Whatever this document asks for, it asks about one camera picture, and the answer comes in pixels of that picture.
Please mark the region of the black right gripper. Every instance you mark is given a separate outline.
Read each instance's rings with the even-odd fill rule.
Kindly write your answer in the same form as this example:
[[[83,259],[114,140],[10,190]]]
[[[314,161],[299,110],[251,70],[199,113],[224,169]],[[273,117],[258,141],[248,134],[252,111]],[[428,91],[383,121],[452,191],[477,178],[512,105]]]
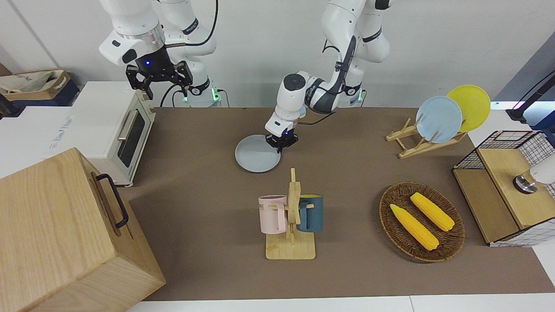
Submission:
[[[126,77],[134,90],[141,90],[149,100],[154,99],[150,84],[169,81],[182,88],[183,97],[188,96],[193,77],[185,60],[176,65],[171,61],[165,47],[135,60],[136,65],[126,66]]]

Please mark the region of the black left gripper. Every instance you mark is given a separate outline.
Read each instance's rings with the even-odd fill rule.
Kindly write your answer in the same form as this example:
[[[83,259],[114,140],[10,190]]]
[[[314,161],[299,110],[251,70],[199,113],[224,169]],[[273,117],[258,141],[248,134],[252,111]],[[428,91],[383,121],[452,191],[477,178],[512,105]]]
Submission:
[[[299,137],[295,133],[285,133],[281,137],[268,134],[265,136],[265,140],[272,148],[276,148],[278,154],[281,154],[282,150],[287,150],[290,146],[295,144],[299,140]]]

